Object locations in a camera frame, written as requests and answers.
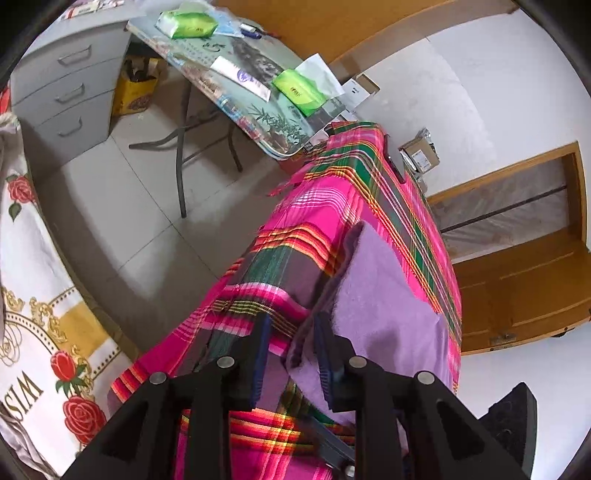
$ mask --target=cabinet drawer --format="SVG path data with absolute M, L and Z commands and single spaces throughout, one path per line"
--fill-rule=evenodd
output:
M 122 59 L 107 60 L 70 73 L 32 93 L 12 110 L 32 127 L 41 125 L 84 100 L 114 90 L 121 62 Z
M 22 59 L 11 77 L 12 103 L 43 86 L 96 63 L 121 58 L 130 33 L 125 23 L 92 28 L 56 41 Z
M 22 137 L 35 181 L 109 136 L 113 91 L 86 100 L 33 128 L 22 123 Z

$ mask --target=white wall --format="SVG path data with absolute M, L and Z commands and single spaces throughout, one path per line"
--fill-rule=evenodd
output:
M 591 193 L 591 98 L 558 46 L 523 12 L 449 28 L 366 73 L 381 91 L 359 108 L 363 118 L 399 144 L 421 127 L 431 131 L 441 164 L 425 175 L 427 194 L 574 140 Z
M 366 73 L 381 91 L 360 107 L 363 118 L 397 144 L 430 129 L 441 164 L 425 175 L 428 194 L 578 140 L 591 200 L 591 99 L 521 11 L 437 33 Z M 525 381 L 538 401 L 532 479 L 556 480 L 591 428 L 590 368 L 586 324 L 560 339 L 463 357 L 459 397 L 481 416 Z
M 381 90 L 357 112 L 381 124 L 392 137 L 392 145 L 413 139 L 422 127 L 431 132 L 441 164 L 425 175 L 428 194 L 473 178 L 466 166 L 477 164 L 484 173 L 497 169 L 496 149 L 476 106 L 426 38 L 366 74 Z
M 449 28 L 429 41 L 474 102 L 499 168 L 578 140 L 591 192 L 591 98 L 541 27 L 517 11 Z M 466 177 L 482 174 L 478 162 L 466 170 Z
M 591 428 L 591 323 L 561 338 L 462 357 L 458 396 L 476 416 L 525 382 L 538 402 L 532 480 L 556 480 Z

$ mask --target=floral bedsheet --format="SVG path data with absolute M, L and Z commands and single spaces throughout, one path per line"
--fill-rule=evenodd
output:
M 131 364 L 74 286 L 41 216 L 20 124 L 0 115 L 0 433 L 58 478 L 108 419 Z

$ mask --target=cardboard box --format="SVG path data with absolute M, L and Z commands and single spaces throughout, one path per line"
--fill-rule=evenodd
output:
M 436 167 L 440 162 L 429 142 L 422 137 L 414 138 L 398 150 L 407 163 L 412 163 L 409 166 L 420 175 Z
M 339 100 L 349 112 L 354 112 L 363 101 L 379 92 L 379 87 L 363 73 L 345 82 L 343 88 L 345 93 Z

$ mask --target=white tube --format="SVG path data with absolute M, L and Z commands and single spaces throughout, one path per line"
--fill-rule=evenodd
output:
M 256 78 L 253 78 L 250 74 L 234 65 L 230 60 L 224 57 L 218 57 L 212 63 L 211 69 L 233 80 L 238 85 L 243 86 L 246 90 L 251 91 L 264 101 L 269 101 L 271 91 Z

